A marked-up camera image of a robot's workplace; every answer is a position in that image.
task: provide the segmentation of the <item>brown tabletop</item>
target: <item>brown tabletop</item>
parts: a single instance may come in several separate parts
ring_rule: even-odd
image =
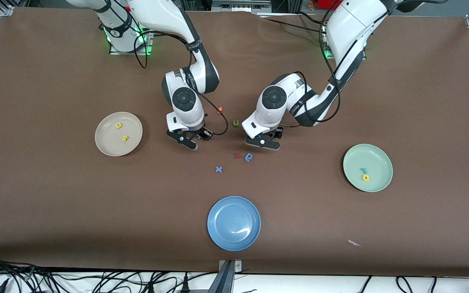
[[[280,74],[301,70],[318,92],[327,85],[316,32],[250,13],[189,14],[220,74],[207,96],[229,121],[248,117]],[[388,17],[337,116],[286,129],[277,152],[246,146],[232,126],[196,152],[175,143],[160,82],[187,65],[187,51],[156,37],[142,69],[134,56],[108,55],[98,26],[93,11],[72,9],[17,8],[0,22],[1,259],[214,271],[219,259],[240,258],[257,273],[469,276],[462,18]],[[203,105],[209,128],[222,130]],[[94,132],[118,111],[136,114],[145,132],[132,154],[108,157]],[[294,120],[286,114],[284,123]],[[361,192],[346,180],[342,158],[359,143],[390,156],[385,190]],[[257,241],[241,252],[218,248],[207,233],[210,208],[229,195],[251,200],[262,217]]]

